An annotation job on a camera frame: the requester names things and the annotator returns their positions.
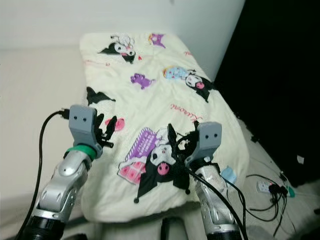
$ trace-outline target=black wire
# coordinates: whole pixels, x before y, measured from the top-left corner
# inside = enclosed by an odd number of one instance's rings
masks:
[[[281,195],[279,196],[278,199],[277,199],[277,198],[274,198],[274,197],[273,197],[272,199],[275,200],[274,203],[273,203],[272,205],[268,206],[267,208],[263,208],[263,209],[249,208],[249,210],[250,210],[250,211],[257,211],[257,212],[265,212],[265,211],[271,209],[272,207],[274,207],[274,206],[276,205],[276,203],[280,201]]]
[[[258,219],[258,220],[260,220],[260,221],[263,221],[263,222],[268,223],[268,222],[272,222],[273,220],[275,220],[275,219],[277,218],[278,213],[279,213],[279,205],[278,205],[278,202],[275,203],[275,213],[274,213],[274,216],[273,216],[271,219],[261,218],[261,217],[259,217],[259,216],[254,215],[254,214],[253,214],[252,212],[250,212],[248,209],[245,209],[245,210],[246,210],[246,212],[247,212],[248,214],[250,214],[252,217],[254,217],[254,218],[256,218],[256,219]]]
[[[225,184],[226,184],[226,198],[228,199],[228,201],[230,202],[230,199],[229,199],[229,188],[228,188],[228,184],[227,184],[227,182],[226,182],[226,180],[224,180],[225,181]]]
[[[268,180],[268,181],[270,181],[270,182],[278,185],[278,184],[277,184],[275,181],[273,181],[272,179],[270,179],[270,178],[268,178],[268,177],[265,177],[265,176],[262,176],[262,175],[260,175],[260,174],[250,174],[250,175],[247,175],[247,176],[246,176],[246,178],[249,178],[249,177],[260,177],[260,178],[266,179],[266,180]],[[241,195],[239,194],[239,192],[238,192],[238,195],[239,195],[239,198],[240,198],[241,203],[243,204],[242,197],[241,197]],[[281,195],[280,195],[279,199],[276,200],[275,204],[273,204],[273,205],[270,207],[270,209],[271,209],[273,206],[275,206],[274,216],[273,216],[272,218],[270,218],[270,219],[264,219],[264,218],[261,218],[261,217],[259,217],[259,216],[257,216],[257,215],[254,215],[254,214],[253,214],[252,212],[250,212],[248,209],[245,209],[245,211],[246,211],[248,214],[250,214],[252,217],[254,217],[254,218],[256,218],[256,219],[258,219],[258,220],[260,220],[260,221],[263,221],[263,222],[266,222],[266,223],[272,222],[272,221],[275,220],[275,219],[277,218],[277,216],[278,216],[278,213],[279,213],[279,200],[280,200],[280,198],[281,198]]]
[[[273,184],[278,185],[278,184],[277,184],[275,181],[273,181],[272,179],[267,178],[266,176],[262,176],[262,175],[260,175],[260,174],[250,174],[250,175],[247,175],[247,176],[245,176],[245,177],[248,178],[248,177],[254,177],[254,176],[255,176],[255,177],[260,177],[260,178],[266,179],[266,180],[272,182]]]
[[[186,141],[186,140],[189,140],[188,135],[183,136],[178,141],[176,141],[176,143],[174,144],[174,147],[172,148],[172,156],[176,161],[179,161],[178,156],[177,156],[177,149],[179,149],[178,146],[182,141]]]
[[[273,237],[275,237],[275,235],[277,234],[277,231],[278,231],[278,229],[279,229],[279,227],[280,227],[280,225],[281,225],[282,218],[283,218],[283,216],[284,216],[284,212],[285,212],[286,206],[287,206],[287,196],[283,196],[283,208],[282,208],[282,211],[281,211],[282,214],[281,214],[281,217],[280,217],[280,221],[279,221],[279,223],[278,223],[278,226],[276,226],[276,229],[275,229],[275,231],[274,231],[274,233],[273,233]]]
[[[292,222],[292,220],[291,220],[291,218],[290,218],[290,216],[288,214],[288,211],[286,211],[286,214],[288,215],[289,221],[290,221],[290,223],[291,223],[291,225],[292,225],[292,227],[294,229],[294,232],[297,233],[296,227],[295,227],[294,223]]]
[[[33,193],[32,201],[31,201],[31,205],[28,210],[28,213],[26,214],[26,217],[21,225],[21,228],[20,228],[18,234],[15,237],[15,240],[18,240],[20,238],[22,232],[24,231],[24,229],[29,221],[29,218],[31,216],[31,213],[35,207],[36,200],[37,200],[37,195],[38,195],[38,190],[39,190],[39,185],[40,185],[40,178],[41,178],[41,170],[42,170],[42,157],[43,157],[42,142],[43,142],[45,128],[47,126],[47,123],[50,121],[50,119],[52,119],[55,115],[62,114],[62,113],[63,113],[63,111],[56,111],[56,112],[50,114],[42,124],[40,136],[39,136],[39,165],[38,165],[38,173],[36,176],[34,193]]]
[[[242,210],[243,210],[243,212],[242,212],[242,224],[243,224],[243,227],[246,228],[246,200],[245,200],[245,196],[242,193],[242,191],[236,185],[234,185],[232,182],[228,181],[224,177],[222,177],[222,178],[224,179],[224,181],[226,181],[228,184],[230,184],[238,192],[238,194],[240,194],[241,197],[242,197],[242,202],[243,202],[243,204],[242,204]]]
[[[188,169],[187,167],[185,167],[185,170],[191,175],[193,176],[195,179],[197,179],[198,181],[200,181],[201,183],[203,183],[204,185],[206,185],[209,189],[211,189],[220,199],[221,201],[227,206],[227,208],[230,210],[230,212],[232,213],[233,217],[235,218],[235,221],[238,223],[240,231],[242,233],[242,236],[244,238],[244,240],[248,240],[248,236],[247,236],[247,231],[244,228],[243,224],[241,223],[241,220],[239,218],[239,216],[237,215],[236,211],[234,210],[234,208],[230,205],[230,203],[224,198],[224,196],[222,196],[222,194],[214,187],[212,186],[210,183],[208,183],[206,180],[204,180],[203,178],[201,178],[200,176],[198,176],[197,174],[195,174],[193,171],[191,171],[190,169]]]

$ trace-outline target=white bedsheet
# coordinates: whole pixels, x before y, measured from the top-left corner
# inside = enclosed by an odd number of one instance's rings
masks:
[[[236,184],[243,184],[249,152],[238,121],[179,38],[90,33],[80,50],[88,103],[104,114],[100,127],[105,130],[112,116],[118,118],[114,148],[103,149],[83,188],[88,220],[126,222],[199,200],[193,179],[175,168],[169,123],[182,135],[194,130],[195,120],[221,123],[213,162],[221,170],[231,167]]]

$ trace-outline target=white wall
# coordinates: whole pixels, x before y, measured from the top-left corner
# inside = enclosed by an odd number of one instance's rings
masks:
[[[0,0],[0,49],[78,44],[88,32],[175,33],[213,80],[244,0]]]

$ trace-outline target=power strip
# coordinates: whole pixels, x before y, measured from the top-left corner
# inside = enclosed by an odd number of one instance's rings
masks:
[[[264,193],[264,194],[270,194],[269,192],[269,186],[272,185],[273,183],[270,181],[257,181],[256,182],[256,189],[260,192],[260,193]],[[288,193],[286,195],[289,198],[294,198],[295,197],[295,192],[294,190],[289,186],[288,188]]]
[[[261,193],[270,194],[269,186],[271,184],[272,184],[272,182],[269,182],[269,181],[257,181],[256,182],[256,189]]]

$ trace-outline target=kuromi character print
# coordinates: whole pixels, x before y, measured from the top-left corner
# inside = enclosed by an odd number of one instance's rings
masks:
[[[165,68],[162,73],[166,79],[183,80],[188,87],[195,90],[208,103],[209,90],[214,89],[213,83],[197,75],[195,70],[186,70],[180,66],[170,66]]]
[[[168,129],[161,128],[157,133],[150,128],[142,129],[124,162],[119,165],[118,175],[130,183],[139,184],[134,202],[147,194],[159,183],[172,182],[172,185],[189,190],[189,175],[172,157],[175,139],[168,138]]]
[[[114,42],[103,49],[99,54],[121,55],[127,63],[134,63],[136,52],[134,50],[135,41],[128,35],[113,35],[110,37]]]
[[[203,97],[203,99],[208,103],[209,90],[214,89],[213,83],[204,77],[197,76],[193,73],[185,78],[185,84],[195,90],[195,92]]]

